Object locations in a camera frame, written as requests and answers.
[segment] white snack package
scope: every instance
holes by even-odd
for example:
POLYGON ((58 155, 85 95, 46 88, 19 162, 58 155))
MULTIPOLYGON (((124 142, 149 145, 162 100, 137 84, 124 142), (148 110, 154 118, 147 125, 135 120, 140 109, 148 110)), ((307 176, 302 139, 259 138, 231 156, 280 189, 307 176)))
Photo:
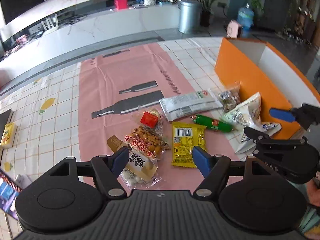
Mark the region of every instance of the white snack package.
POLYGON ((169 122, 187 115, 222 107, 222 103, 211 89, 163 98, 159 100, 159 103, 169 122))
MULTIPOLYGON (((261 122, 260 111, 261 95, 257 92, 244 102, 237 105, 236 108, 224 114, 222 120, 232 124, 237 130, 243 131, 245 127, 251 127, 255 130, 265 132, 269 136, 281 130, 282 127, 279 123, 261 122)), ((254 146, 255 143, 253 140, 243 133, 236 153, 243 153, 254 146)))

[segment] silver cylinder bin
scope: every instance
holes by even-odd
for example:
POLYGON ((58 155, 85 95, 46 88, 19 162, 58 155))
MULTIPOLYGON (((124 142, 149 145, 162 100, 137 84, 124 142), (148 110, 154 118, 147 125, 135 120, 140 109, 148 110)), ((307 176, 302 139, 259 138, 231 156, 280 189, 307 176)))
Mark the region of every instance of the silver cylinder bin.
POLYGON ((201 3, 198 1, 184 0, 180 2, 179 7, 179 32, 191 33, 200 25, 201 3))

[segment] open box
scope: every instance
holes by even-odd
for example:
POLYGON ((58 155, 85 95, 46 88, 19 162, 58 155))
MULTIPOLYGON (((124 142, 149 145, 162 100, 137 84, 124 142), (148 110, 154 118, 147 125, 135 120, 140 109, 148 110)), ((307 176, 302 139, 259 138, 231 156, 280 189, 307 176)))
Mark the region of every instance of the open box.
POLYGON ((275 139, 291 138, 300 130, 300 125, 271 117, 270 108, 289 110, 301 107, 302 103, 320 106, 317 90, 292 62, 268 42, 224 38, 215 72, 224 85, 240 81, 242 101, 260 92, 262 121, 282 125, 281 131, 273 136, 275 139))

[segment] lemon print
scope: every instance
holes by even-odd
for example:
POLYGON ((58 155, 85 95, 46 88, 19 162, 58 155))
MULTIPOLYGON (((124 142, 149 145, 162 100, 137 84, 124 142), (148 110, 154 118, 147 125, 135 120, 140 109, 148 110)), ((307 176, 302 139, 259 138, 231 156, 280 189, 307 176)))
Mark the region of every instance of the lemon print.
POLYGON ((13 165, 12 163, 6 162, 4 163, 4 171, 11 171, 13 165))
POLYGON ((55 101, 55 98, 49 98, 48 100, 46 100, 39 110, 39 115, 43 115, 46 109, 48 109, 50 106, 53 105, 54 101, 55 101))
POLYGON ((41 80, 41 78, 38 78, 37 80, 35 80, 35 81, 33 82, 33 84, 34 84, 34 85, 37 84, 40 80, 41 80))

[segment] pink box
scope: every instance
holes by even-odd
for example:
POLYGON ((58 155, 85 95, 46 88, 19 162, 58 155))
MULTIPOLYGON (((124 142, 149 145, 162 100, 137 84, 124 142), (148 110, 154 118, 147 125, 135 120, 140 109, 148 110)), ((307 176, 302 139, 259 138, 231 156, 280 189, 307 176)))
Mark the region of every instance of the pink box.
POLYGON ((115 6, 118 10, 126 9, 128 7, 128 0, 115 0, 115 6))

